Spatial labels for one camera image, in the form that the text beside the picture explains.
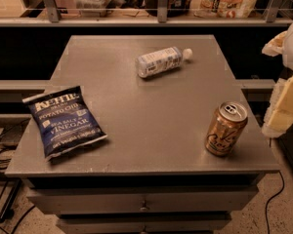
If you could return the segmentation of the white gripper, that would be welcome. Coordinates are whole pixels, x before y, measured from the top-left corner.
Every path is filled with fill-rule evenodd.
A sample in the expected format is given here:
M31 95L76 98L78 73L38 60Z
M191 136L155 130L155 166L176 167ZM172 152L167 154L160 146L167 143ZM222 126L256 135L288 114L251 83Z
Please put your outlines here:
M277 34L262 49L264 55L282 54L283 65L293 70L293 22L287 32ZM270 106L264 117L262 133L266 137L280 137L293 125L293 76L279 78L273 87Z

